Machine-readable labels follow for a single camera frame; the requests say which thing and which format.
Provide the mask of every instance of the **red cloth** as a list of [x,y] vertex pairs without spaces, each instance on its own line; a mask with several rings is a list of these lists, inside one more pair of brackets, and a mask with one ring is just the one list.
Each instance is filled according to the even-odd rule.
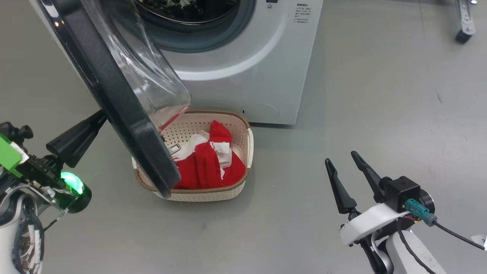
[[[231,143],[232,135],[219,122],[210,125],[210,141]],[[176,162],[181,181],[174,189],[209,189],[231,186],[240,181],[245,174],[245,166],[232,152],[232,164],[224,169],[221,179],[220,163],[210,142],[199,144],[186,159]]]
[[213,121],[210,125],[210,141],[215,143],[232,143],[232,134],[222,124]]

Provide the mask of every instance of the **teal connector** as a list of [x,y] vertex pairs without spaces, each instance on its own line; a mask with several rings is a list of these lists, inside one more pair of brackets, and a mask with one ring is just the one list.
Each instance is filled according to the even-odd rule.
[[420,217],[428,226],[433,226],[433,222],[438,218],[435,214],[430,213],[430,210],[424,207],[415,199],[409,199],[406,201],[406,210],[416,217]]

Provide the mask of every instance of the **woven basket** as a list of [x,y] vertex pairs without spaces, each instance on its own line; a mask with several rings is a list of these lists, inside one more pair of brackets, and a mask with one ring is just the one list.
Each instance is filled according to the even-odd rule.
[[[247,167],[244,176],[240,181],[228,187],[199,190],[173,189],[171,190],[171,197],[168,200],[183,202],[229,200],[235,198],[240,194],[242,189],[244,189],[245,180],[247,179],[250,167],[252,166],[254,136],[250,129],[250,125],[240,115],[218,111],[186,112],[162,132],[162,135],[166,140],[165,144],[167,147],[171,147],[175,144],[182,145],[187,143],[192,135],[200,134],[201,130],[209,132],[210,124],[213,120],[220,122],[232,134],[232,143],[230,147]],[[145,173],[138,168],[133,158],[132,163],[135,169],[135,179],[140,185],[162,198],[161,194],[157,191],[157,188],[147,178]]]

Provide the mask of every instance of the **green tag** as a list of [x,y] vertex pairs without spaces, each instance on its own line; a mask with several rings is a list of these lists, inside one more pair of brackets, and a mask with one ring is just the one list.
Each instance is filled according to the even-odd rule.
[[0,134],[0,166],[20,178],[22,174],[15,170],[20,161],[22,161],[22,155],[10,145],[7,138]]

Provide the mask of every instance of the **cable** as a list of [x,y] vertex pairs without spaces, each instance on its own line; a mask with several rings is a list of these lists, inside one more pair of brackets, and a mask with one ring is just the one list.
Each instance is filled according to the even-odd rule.
[[52,227],[56,222],[57,222],[57,219],[54,219],[54,221],[52,221],[48,226],[46,226],[46,228],[44,228],[44,232],[46,232],[46,230],[48,230],[50,227]]
[[402,228],[401,228],[401,220],[402,218],[399,218],[397,220],[397,233],[399,234],[399,238],[401,238],[401,242],[404,244],[406,249],[408,250],[409,254],[413,256],[413,258],[416,260],[416,262],[422,266],[426,271],[430,274],[436,274],[433,270],[431,270],[425,263],[423,263],[418,256],[412,251],[411,247],[409,246],[408,242],[406,242],[406,238],[404,237],[404,234],[402,234]]
[[42,227],[42,223],[40,222],[37,215],[30,212],[29,210],[26,211],[26,215],[28,216],[29,220],[32,221],[36,230],[39,230],[40,234],[40,260],[44,259],[44,229]]
[[474,247],[476,247],[476,248],[479,248],[479,249],[485,250],[485,247],[484,247],[483,245],[479,245],[478,243],[476,243],[476,242],[474,242],[474,241],[472,241],[472,240],[469,240],[469,239],[467,239],[467,238],[465,238],[465,237],[463,237],[463,236],[461,236],[461,235],[458,235],[457,233],[455,233],[455,232],[453,232],[453,231],[449,230],[448,228],[446,228],[446,227],[444,227],[444,226],[440,225],[440,224],[439,224],[437,221],[433,221],[433,224],[434,224],[435,226],[437,226],[438,228],[440,228],[441,230],[445,231],[446,233],[448,233],[448,234],[450,234],[450,235],[453,235],[453,236],[455,236],[455,237],[459,238],[460,240],[462,240],[462,241],[464,241],[464,242],[466,242],[466,243],[468,243],[468,244],[473,245],[473,246],[474,246]]
[[22,266],[22,261],[20,259],[20,248],[22,246],[22,244],[21,244],[22,234],[28,225],[29,225],[28,221],[21,223],[19,225],[19,228],[17,230],[17,234],[15,235],[15,239],[14,239],[14,250],[13,250],[14,264],[15,264],[15,268],[20,273],[23,273],[23,271],[24,271],[23,266]]

